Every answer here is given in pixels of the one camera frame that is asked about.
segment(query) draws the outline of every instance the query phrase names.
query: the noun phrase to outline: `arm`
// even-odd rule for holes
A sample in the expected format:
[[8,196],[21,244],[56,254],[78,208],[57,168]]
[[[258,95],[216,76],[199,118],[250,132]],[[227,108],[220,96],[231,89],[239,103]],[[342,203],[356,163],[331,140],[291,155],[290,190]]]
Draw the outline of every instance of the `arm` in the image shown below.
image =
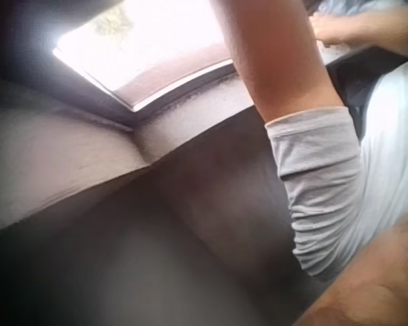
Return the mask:
[[342,105],[300,0],[212,0],[226,44],[266,122]]
[[328,280],[356,249],[350,238],[341,239],[356,220],[361,195],[353,121],[300,0],[212,1],[237,70],[268,122],[288,194],[294,254],[308,274]]
[[313,16],[317,39],[327,44],[374,45],[408,56],[408,5],[357,16]]

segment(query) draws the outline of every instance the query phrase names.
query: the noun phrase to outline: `dark fabric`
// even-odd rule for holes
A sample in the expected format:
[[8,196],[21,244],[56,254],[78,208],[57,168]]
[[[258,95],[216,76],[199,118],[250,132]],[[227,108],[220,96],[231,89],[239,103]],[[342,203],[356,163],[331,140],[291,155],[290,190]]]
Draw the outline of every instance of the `dark fabric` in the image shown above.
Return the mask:
[[378,47],[356,50],[327,65],[343,103],[349,107],[357,137],[364,136],[364,117],[378,79],[407,62],[408,58]]

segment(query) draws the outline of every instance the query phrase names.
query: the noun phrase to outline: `skin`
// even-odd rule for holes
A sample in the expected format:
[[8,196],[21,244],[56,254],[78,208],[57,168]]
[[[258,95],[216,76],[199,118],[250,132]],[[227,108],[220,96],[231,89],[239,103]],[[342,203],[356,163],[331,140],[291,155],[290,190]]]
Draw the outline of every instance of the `skin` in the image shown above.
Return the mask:
[[[265,122],[342,105],[299,0],[212,2]],[[408,218],[368,244],[295,325],[408,325]]]
[[357,16],[310,18],[316,39],[328,45],[374,45],[408,56],[408,5]]
[[237,71],[265,122],[342,105],[299,0],[212,2]]
[[295,326],[408,326],[408,216],[367,245]]

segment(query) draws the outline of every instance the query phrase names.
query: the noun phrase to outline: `gray sleeve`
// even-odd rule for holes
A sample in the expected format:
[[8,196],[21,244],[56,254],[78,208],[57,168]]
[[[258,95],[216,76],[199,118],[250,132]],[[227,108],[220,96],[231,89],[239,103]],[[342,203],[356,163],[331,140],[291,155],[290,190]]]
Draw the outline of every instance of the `gray sleeve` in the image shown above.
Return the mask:
[[328,280],[347,261],[341,241],[355,223],[362,194],[352,118],[345,107],[315,109],[274,120],[266,129],[288,195],[293,253],[308,274]]

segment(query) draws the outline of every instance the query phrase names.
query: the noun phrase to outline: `window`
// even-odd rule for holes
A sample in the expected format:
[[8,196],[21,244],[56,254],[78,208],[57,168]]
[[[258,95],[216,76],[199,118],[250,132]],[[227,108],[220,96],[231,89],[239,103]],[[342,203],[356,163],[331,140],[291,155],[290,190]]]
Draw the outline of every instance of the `window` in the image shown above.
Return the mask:
[[133,111],[231,64],[208,0],[125,0],[63,35],[54,54]]

